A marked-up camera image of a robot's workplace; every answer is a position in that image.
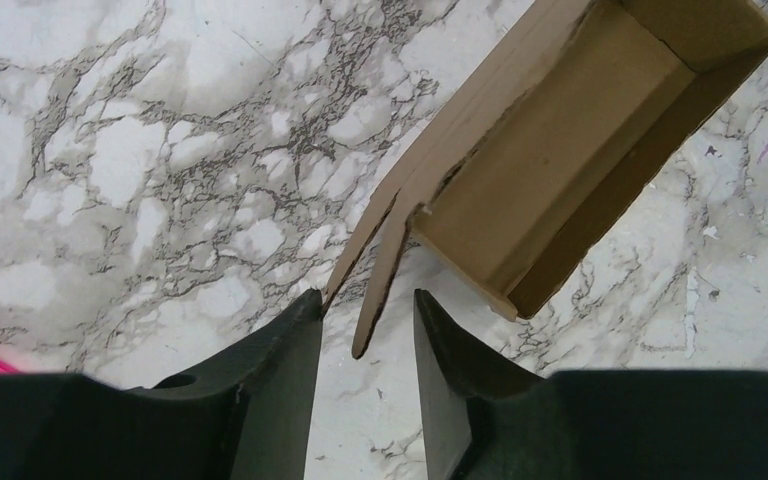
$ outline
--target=cardboard box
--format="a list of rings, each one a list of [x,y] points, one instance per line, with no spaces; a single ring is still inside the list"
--hole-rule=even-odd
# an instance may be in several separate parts
[[[537,0],[373,193],[326,307],[387,217],[352,354],[414,235],[507,319],[533,316],[768,55],[749,0]]]

